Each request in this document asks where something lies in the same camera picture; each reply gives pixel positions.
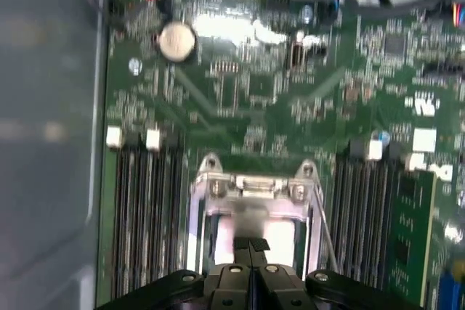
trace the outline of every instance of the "blue connector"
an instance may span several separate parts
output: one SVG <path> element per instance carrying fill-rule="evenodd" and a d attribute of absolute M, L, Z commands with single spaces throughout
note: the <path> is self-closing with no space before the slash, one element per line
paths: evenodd
<path fill-rule="evenodd" d="M 450 272 L 442 275 L 439 281 L 437 310 L 459 310 L 462 285 L 455 281 Z"/>

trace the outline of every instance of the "motherboard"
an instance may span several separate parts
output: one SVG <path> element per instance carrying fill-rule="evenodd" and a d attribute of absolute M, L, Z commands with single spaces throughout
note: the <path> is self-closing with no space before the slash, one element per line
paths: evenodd
<path fill-rule="evenodd" d="M 291 222 L 300 276 L 331 267 L 326 219 L 339 272 L 436 309 L 463 238 L 465 33 L 337 1 L 112 8 L 142 2 L 108 43 L 97 305 L 208 272 L 248 200 Z"/>

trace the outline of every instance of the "coin cell battery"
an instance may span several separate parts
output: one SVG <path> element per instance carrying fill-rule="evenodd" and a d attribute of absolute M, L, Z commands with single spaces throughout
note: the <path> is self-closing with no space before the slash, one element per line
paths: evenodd
<path fill-rule="evenodd" d="M 168 23 L 158 37 L 161 54 L 172 62 L 183 62 L 195 48 L 192 28 L 182 22 Z"/>

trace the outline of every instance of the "white connector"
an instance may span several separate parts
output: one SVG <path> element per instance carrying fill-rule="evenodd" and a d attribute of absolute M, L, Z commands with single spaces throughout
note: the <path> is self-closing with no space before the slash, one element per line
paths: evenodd
<path fill-rule="evenodd" d="M 123 132 L 119 126 L 108 126 L 106 144 L 110 148 L 123 147 Z"/>
<path fill-rule="evenodd" d="M 159 151 L 161 148 L 161 133 L 159 129 L 148 129 L 145 137 L 145 146 L 148 150 Z"/>

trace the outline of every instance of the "green circuit board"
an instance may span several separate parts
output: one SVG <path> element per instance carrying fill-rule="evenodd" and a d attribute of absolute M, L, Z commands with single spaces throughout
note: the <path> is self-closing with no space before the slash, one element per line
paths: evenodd
<path fill-rule="evenodd" d="M 140 2 L 116 1 L 120 7 Z M 327 21 L 321 4 L 303 1 L 166 3 L 163 12 L 148 6 L 125 33 L 110 32 L 105 130 L 117 126 L 125 134 L 142 135 L 142 142 L 148 129 L 159 126 L 183 135 L 179 236 L 186 232 L 186 188 L 207 153 L 217 154 L 229 172 L 286 176 L 311 158 L 331 222 L 336 154 L 356 141 L 363 144 L 358 157 L 376 157 L 379 141 L 383 149 L 395 143 L 402 172 L 406 168 L 414 179 L 404 189 L 407 194 L 400 190 L 392 200 L 388 243 L 404 264 L 422 260 L 419 268 L 390 263 L 384 288 L 418 304 L 434 302 L 453 248 L 443 227 L 457 215 L 465 178 L 465 81 L 439 68 L 461 57 L 463 31 L 451 19 L 425 18 L 422 9 L 371 20 L 335 8 Z M 195 51 L 185 62 L 168 61 L 157 47 L 170 21 L 188 24 L 195 34 Z M 290 49 L 299 48 L 292 39 L 298 30 L 313 44 L 304 59 L 295 60 Z M 424 74 L 435 63 L 437 72 Z M 112 297 L 120 185 L 118 152 L 104 145 L 104 153 L 97 305 Z M 415 205 L 415 200 L 423 201 Z M 408 217 L 417 228 L 424 224 L 424 231 L 407 231 L 402 220 Z M 185 238 L 178 247 L 185 247 Z M 325 256 L 321 259 L 326 266 Z M 175 264 L 183 267 L 183 257 Z"/>

